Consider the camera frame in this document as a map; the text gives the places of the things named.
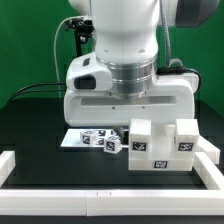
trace white cube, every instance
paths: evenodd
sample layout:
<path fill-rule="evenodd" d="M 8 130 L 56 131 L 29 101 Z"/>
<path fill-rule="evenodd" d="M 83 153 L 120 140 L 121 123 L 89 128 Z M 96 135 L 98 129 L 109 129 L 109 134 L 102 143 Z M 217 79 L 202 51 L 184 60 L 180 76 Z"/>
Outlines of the white cube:
<path fill-rule="evenodd" d="M 119 136 L 113 135 L 104 140 L 104 152 L 117 154 L 122 150 L 122 144 Z"/>
<path fill-rule="evenodd" d="M 98 134 L 96 131 L 83 131 L 80 133 L 80 143 L 84 145 L 94 146 L 98 143 Z"/>
<path fill-rule="evenodd" d="M 151 120 L 132 119 L 129 130 L 129 151 L 150 152 Z"/>
<path fill-rule="evenodd" d="M 193 152 L 199 139 L 198 122 L 196 119 L 177 119 L 175 132 L 176 152 Z"/>

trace green backdrop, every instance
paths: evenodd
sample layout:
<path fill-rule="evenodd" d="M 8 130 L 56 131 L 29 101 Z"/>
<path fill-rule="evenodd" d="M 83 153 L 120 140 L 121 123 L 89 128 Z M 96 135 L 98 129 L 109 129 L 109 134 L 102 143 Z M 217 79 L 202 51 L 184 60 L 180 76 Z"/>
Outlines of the green backdrop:
<path fill-rule="evenodd" d="M 59 23 L 77 15 L 68 0 L 0 1 L 0 108 L 19 88 L 38 82 L 56 81 L 53 41 Z M 224 116 L 224 1 L 216 14 L 197 29 L 170 29 L 173 57 L 202 74 L 203 85 L 196 98 Z M 164 65 L 164 46 L 158 29 L 158 64 Z M 84 51 L 90 52 L 91 45 Z M 60 32 L 58 62 L 61 79 L 76 55 L 72 31 Z M 57 97 L 58 94 L 32 95 Z"/>

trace black cable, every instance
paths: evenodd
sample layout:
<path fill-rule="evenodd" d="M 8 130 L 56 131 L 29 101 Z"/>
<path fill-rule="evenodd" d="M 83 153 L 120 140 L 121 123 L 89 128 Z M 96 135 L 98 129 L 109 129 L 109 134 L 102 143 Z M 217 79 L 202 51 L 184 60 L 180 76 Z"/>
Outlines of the black cable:
<path fill-rule="evenodd" d="M 177 66 L 177 67 L 162 67 L 157 69 L 157 75 L 158 76 L 165 76 L 165 75 L 182 75 L 184 73 L 194 73 L 198 76 L 198 88 L 196 92 L 201 88 L 202 78 L 198 71 L 192 69 L 192 68 L 186 68 L 184 66 Z"/>
<path fill-rule="evenodd" d="M 26 91 L 28 89 L 32 89 L 32 88 L 35 88 L 35 87 L 40 87 L 40 86 L 65 86 L 66 83 L 65 82 L 42 82 L 42 83 L 36 83 L 36 84 L 32 84 L 32 85 L 29 85 L 29 86 L 25 86 L 21 89 L 19 89 L 17 92 L 15 92 L 8 100 L 8 103 L 11 102 L 15 97 L 19 96 L 19 95 L 22 95 L 23 93 L 30 93 L 32 91 Z M 48 91 L 51 91 L 51 90 L 33 90 L 33 92 L 48 92 Z"/>
<path fill-rule="evenodd" d="M 13 96 L 10 97 L 10 99 L 8 100 L 8 103 L 9 102 L 12 102 L 16 97 L 20 96 L 20 95 L 23 95 L 23 94 L 28 94 L 28 93 L 46 93 L 46 92 L 58 92 L 58 91 L 66 91 L 66 89 L 61 89 L 61 90 L 58 90 L 58 89 L 55 89 L 55 90 L 28 90 L 28 91 L 23 91 L 23 92 L 20 92 L 20 93 L 17 93 L 17 94 L 13 94 Z"/>
<path fill-rule="evenodd" d="M 192 72 L 194 74 L 196 74 L 198 76 L 198 88 L 196 90 L 196 92 L 201 88 L 201 84 L 202 84 L 202 78 L 201 78 L 201 74 L 196 71 L 195 69 L 192 69 L 192 68 L 187 68 L 187 72 Z"/>

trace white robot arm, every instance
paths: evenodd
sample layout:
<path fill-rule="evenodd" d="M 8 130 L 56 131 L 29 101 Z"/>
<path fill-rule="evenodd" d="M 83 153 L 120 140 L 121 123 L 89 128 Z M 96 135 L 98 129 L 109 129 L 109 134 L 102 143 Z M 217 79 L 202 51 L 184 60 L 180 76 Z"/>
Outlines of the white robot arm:
<path fill-rule="evenodd" d="M 69 2 L 81 15 L 91 14 L 91 0 Z M 177 27 L 200 26 L 213 15 L 219 2 L 220 0 L 165 0 L 167 23 Z"/>
<path fill-rule="evenodd" d="M 160 0 L 69 2 L 81 14 L 91 14 L 96 46 L 95 52 L 75 59 L 68 70 L 67 123 L 127 125 L 133 117 L 174 123 L 177 118 L 194 117 L 193 86 L 198 77 L 156 75 Z M 164 3 L 169 25 L 196 27 L 211 16 L 219 0 Z"/>

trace black table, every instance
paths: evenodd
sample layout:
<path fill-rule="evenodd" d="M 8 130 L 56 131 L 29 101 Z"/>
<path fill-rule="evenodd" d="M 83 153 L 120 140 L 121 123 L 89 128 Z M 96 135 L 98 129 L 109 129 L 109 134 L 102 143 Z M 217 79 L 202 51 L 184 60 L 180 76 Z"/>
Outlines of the black table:
<path fill-rule="evenodd" d="M 224 150 L 224 118 L 196 101 L 200 133 Z M 0 152 L 14 150 L 16 168 L 3 189 L 205 189 L 192 172 L 128 171 L 127 150 L 60 147 L 67 131 L 63 100 L 19 99 L 0 110 Z M 224 172 L 224 157 L 218 168 Z M 0 223 L 223 223 L 222 217 L 0 217 Z"/>

